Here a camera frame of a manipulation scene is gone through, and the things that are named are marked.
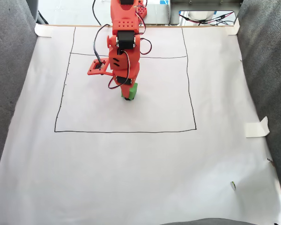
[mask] white paper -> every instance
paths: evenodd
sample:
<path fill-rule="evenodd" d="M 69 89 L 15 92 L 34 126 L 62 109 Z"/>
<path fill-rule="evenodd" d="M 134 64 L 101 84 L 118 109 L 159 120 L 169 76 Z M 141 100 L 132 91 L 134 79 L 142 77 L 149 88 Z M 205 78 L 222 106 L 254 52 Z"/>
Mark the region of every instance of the white paper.
<path fill-rule="evenodd" d="M 243 124 L 258 117 L 237 38 L 222 28 L 183 28 L 188 92 L 182 29 L 166 29 L 147 28 L 144 37 L 156 40 L 148 56 L 182 58 L 141 58 L 133 101 L 107 88 L 109 76 L 87 76 L 93 56 L 70 58 L 74 27 L 38 38 L 0 163 L 0 224 L 160 225 L 201 218 L 281 224 L 281 190 L 266 141 L 244 135 Z M 73 52 L 92 54 L 96 31 L 76 28 Z M 106 36 L 98 41 L 97 51 L 106 54 Z M 119 124 L 121 110 L 136 115 Z M 196 130 L 184 132 L 92 132 L 194 124 Z M 70 128 L 77 130 L 61 132 Z"/>
<path fill-rule="evenodd" d="M 246 137 L 264 137 L 270 133 L 267 126 L 267 116 L 258 123 L 246 123 L 244 126 Z"/>
<path fill-rule="evenodd" d="M 45 25 L 36 24 L 36 26 L 34 28 L 34 32 L 39 37 L 51 38 L 53 29 L 54 29 L 54 27 L 52 27 L 52 26 L 45 26 Z"/>

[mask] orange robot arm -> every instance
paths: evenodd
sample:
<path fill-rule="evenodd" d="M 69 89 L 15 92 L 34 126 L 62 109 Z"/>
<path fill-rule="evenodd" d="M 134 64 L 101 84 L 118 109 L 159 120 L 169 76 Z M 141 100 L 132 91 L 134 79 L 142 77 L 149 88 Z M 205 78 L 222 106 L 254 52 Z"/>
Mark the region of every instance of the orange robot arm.
<path fill-rule="evenodd" d="M 147 8 L 143 0 L 111 0 L 113 26 L 112 36 L 107 36 L 108 58 L 99 58 L 94 43 L 94 51 L 98 59 L 93 61 L 88 75 L 111 75 L 112 79 L 108 87 L 110 89 L 121 87 L 122 96 L 126 100 L 132 100 L 136 93 L 135 80 L 140 70 L 140 43 L 143 39 L 140 35 L 144 33 L 140 33 L 139 24 L 142 22 L 146 28 L 143 21 L 146 15 Z M 108 65 L 112 73 L 106 72 Z M 112 80 L 116 83 L 114 87 L 110 87 Z"/>

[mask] gray wall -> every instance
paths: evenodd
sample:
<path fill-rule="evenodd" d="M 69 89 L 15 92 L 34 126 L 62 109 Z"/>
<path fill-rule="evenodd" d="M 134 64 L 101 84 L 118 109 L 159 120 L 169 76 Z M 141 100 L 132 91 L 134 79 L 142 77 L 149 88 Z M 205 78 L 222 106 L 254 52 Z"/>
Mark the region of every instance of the gray wall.
<path fill-rule="evenodd" d="M 244 74 L 281 185 L 281 0 L 245 0 L 238 14 Z"/>
<path fill-rule="evenodd" d="M 0 0 L 0 159 L 37 36 L 26 0 Z"/>

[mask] small debris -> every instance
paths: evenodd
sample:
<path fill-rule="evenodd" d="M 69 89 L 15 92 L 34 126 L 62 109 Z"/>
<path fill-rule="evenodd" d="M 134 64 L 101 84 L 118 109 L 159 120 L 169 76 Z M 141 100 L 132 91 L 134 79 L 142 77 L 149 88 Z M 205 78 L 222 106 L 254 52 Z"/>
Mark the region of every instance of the small debris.
<path fill-rule="evenodd" d="M 230 184 L 231 184 L 231 187 L 233 188 L 233 190 L 236 190 L 235 183 L 232 181 Z"/>

